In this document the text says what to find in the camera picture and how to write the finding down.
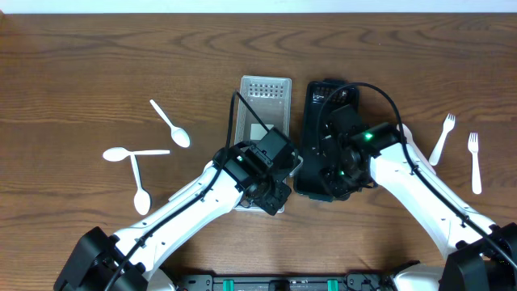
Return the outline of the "black mesh plastic basket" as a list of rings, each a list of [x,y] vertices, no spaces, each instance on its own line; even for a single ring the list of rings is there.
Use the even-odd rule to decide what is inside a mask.
[[[294,179],[294,190],[311,200],[332,202],[334,200],[347,200],[349,194],[339,193],[338,197],[330,195],[324,187],[319,176],[319,171],[329,165],[326,156],[317,154],[317,117],[323,103],[336,89],[347,84],[346,81],[337,79],[324,79],[312,81],[308,84],[305,96],[305,108],[301,130],[300,154],[304,159],[301,169]]]

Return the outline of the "clear mesh plastic basket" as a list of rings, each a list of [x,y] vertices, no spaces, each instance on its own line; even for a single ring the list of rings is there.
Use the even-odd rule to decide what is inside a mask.
[[[240,93],[258,117],[269,128],[277,128],[289,135],[292,80],[243,76]],[[260,141],[267,131],[253,117],[244,104],[238,104],[237,124],[234,143]]]

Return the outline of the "white spoon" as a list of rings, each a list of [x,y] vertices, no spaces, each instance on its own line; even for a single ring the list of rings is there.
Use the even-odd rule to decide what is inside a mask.
[[[204,173],[204,171],[205,171],[205,170],[207,170],[207,169],[208,169],[209,167],[211,167],[212,165],[213,165],[213,161],[208,162],[208,163],[205,165],[205,167],[204,167],[203,173]],[[190,183],[188,183],[187,185],[185,185],[184,187],[182,187],[181,189],[179,189],[175,194],[173,194],[172,196],[170,196],[170,197],[168,198],[168,202],[171,202],[171,201],[172,201],[172,200],[173,200],[177,195],[179,195],[179,194],[181,194],[181,193],[185,192],[185,191],[186,191],[190,186],[192,186],[194,183],[196,183],[196,182],[197,182],[197,180],[198,180],[200,177],[201,177],[201,175],[200,175],[200,176],[198,176],[197,178],[193,179]]]
[[[157,114],[170,127],[170,135],[173,142],[182,148],[188,148],[191,145],[191,140],[187,132],[183,128],[173,125],[166,113],[159,107],[159,105],[153,99],[151,99],[149,102],[151,106],[154,108],[154,110],[157,112]]]

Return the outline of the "white spoon vertical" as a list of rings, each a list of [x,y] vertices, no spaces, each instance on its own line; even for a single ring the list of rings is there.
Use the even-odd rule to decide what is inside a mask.
[[[151,197],[150,194],[142,187],[140,170],[138,167],[136,156],[134,154],[131,154],[130,160],[132,164],[134,179],[137,186],[137,192],[133,198],[133,203],[136,211],[140,215],[146,215],[151,208]]]

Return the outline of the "white spoon horizontal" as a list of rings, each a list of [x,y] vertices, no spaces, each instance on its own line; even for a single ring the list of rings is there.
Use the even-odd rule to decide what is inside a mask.
[[[166,155],[170,154],[170,150],[138,150],[130,151],[124,147],[113,147],[103,152],[102,156],[109,162],[119,162],[130,156],[137,155]]]

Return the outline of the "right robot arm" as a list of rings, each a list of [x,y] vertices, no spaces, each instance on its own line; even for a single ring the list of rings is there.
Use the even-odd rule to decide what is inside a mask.
[[[454,193],[407,141],[402,128],[332,122],[320,142],[331,180],[342,192],[378,184],[395,196],[431,237],[442,268],[409,264],[389,276],[394,290],[514,290],[516,225],[498,226]]]

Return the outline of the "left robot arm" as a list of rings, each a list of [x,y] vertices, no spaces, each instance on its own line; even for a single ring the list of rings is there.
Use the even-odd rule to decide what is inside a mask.
[[[291,193],[285,178],[303,163],[290,145],[280,150],[241,142],[220,149],[201,176],[159,210],[113,235],[84,234],[57,277],[63,290],[173,290],[159,277],[165,260],[208,223],[250,200],[275,215]]]

